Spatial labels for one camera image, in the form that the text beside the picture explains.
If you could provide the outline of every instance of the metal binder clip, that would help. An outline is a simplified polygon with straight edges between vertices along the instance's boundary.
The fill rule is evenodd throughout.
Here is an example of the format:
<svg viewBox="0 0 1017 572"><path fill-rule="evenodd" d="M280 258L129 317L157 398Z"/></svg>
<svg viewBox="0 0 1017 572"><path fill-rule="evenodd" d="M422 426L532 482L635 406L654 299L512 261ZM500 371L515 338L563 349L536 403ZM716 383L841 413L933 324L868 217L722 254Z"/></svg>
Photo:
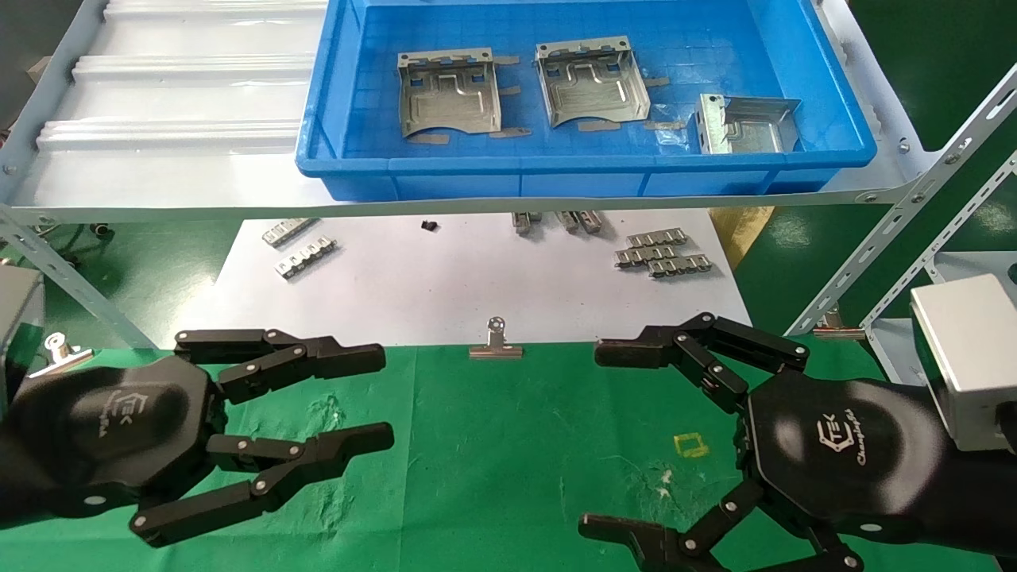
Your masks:
<svg viewBox="0 0 1017 572"><path fill-rule="evenodd" d="M495 316L487 322L487 345L470 348L471 359L520 359L523 348L505 345L505 321Z"/></svg>

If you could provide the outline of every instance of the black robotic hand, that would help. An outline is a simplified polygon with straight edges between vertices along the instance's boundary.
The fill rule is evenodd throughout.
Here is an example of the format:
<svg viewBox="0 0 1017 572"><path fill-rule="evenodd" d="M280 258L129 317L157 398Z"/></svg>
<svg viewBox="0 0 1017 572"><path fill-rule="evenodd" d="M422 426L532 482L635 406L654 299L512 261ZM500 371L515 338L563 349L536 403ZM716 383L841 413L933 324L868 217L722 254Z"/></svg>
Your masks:
<svg viewBox="0 0 1017 572"><path fill-rule="evenodd" d="M240 364L215 382L199 363ZM225 401L384 364L377 344L343 347L275 330L194 331L177 334L174 355L144 367L25 380L0 421L0 528L136 504L131 530L164 547L278 510L305 484L341 476L355 455L390 449L392 426L303 443L225 436ZM217 466L257 475L181 499Z"/></svg>
<svg viewBox="0 0 1017 572"><path fill-rule="evenodd" d="M750 391L709 350L774 375ZM737 415L743 480L689 530L583 516L582 535L629 547L643 572L726 572L711 551L757 507L816 551L758 572L862 570L838 533L1017 556L1017 456L959 451L928 388L811 378L807 348L711 313L602 340L595 357L607 366L673 365Z"/></svg>

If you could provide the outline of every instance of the green work table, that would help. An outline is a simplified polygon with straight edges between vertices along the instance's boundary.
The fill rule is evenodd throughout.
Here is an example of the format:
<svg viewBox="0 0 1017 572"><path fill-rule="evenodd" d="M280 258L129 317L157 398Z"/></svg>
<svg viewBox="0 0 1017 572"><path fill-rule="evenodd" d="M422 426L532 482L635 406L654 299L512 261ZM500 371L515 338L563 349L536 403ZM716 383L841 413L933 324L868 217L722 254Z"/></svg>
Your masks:
<svg viewBox="0 0 1017 572"><path fill-rule="evenodd" d="M814 376L881 376L857 344L801 341ZM579 535L582 513L684 529L739 478L734 419L673 369L598 367L591 344L528 345L519 361L473 361L462 346L387 356L378 374L308 380L229 409L229 434L276 439L391 422L395 448L355 458L345 477L304 489L275 514L162 550L128 530L133 508L5 530L0 569L636 572L625 548ZM106 350L92 364L156 357ZM217 471L195 492L244 478ZM985 556L845 538L871 572L997 570ZM742 571L812 553L756 511L715 554Z"/></svg>

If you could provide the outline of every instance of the blue plastic tray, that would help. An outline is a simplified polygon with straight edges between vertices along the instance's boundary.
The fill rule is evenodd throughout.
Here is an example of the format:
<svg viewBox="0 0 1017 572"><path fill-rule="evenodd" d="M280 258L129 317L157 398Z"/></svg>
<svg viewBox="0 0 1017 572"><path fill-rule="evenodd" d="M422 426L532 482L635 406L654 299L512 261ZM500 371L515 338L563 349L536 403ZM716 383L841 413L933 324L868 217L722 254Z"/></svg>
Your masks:
<svg viewBox="0 0 1017 572"><path fill-rule="evenodd" d="M544 42L627 36L648 88L650 119L687 120L700 94L799 99L792 153L702 155L695 122L660 132L642 122L551 129L532 64ZM489 46L502 126L529 136L439 130L445 146L400 131L397 55ZM332 0L297 146L297 166L340 201L484 196L675 196L819 190L866 165L876 142L809 0Z"/></svg>

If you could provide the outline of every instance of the white table surface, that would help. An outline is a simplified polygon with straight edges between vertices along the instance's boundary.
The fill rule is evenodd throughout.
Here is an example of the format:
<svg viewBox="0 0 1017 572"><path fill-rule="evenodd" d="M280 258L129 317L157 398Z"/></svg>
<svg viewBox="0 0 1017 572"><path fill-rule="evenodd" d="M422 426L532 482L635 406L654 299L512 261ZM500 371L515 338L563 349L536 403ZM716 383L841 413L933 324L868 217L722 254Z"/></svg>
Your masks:
<svg viewBox="0 0 1017 572"><path fill-rule="evenodd" d="M679 324L709 310L749 323L744 303L706 210L601 213L599 235L564 231L545 213L518 236L507 214L325 219L281 250L261 240L278 221L247 221L222 274L183 319L184 329L276 328L344 345L479 344L487 321L506 322L510 343L635 337L648 324ZM680 227L679 248L713 262L709 273L651 280L617 270L625 236ZM339 249L284 280L275 265L327 235Z"/></svg>

